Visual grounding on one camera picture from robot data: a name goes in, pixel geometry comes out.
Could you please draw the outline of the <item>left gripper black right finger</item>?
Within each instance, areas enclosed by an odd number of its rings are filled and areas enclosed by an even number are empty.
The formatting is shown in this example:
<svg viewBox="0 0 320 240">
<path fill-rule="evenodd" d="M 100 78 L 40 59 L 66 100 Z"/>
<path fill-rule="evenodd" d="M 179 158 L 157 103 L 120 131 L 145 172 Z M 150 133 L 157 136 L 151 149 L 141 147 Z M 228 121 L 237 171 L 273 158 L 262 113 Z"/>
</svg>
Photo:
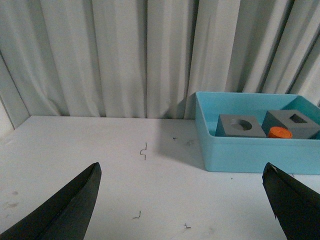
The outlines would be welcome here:
<svg viewBox="0 0 320 240">
<path fill-rule="evenodd" d="M 320 194 L 268 162 L 262 184 L 288 240 L 320 238 Z"/>
</svg>

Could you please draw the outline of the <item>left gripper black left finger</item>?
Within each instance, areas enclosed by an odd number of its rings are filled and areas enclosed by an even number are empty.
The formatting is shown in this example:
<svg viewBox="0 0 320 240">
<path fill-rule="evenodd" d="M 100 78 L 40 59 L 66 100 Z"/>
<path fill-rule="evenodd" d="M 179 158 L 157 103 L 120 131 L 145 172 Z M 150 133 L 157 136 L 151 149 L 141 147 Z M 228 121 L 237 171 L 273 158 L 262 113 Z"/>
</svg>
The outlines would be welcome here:
<svg viewBox="0 0 320 240">
<path fill-rule="evenodd" d="M 37 209 L 0 235 L 2 240 L 83 240 L 101 182 L 91 164 Z"/>
</svg>

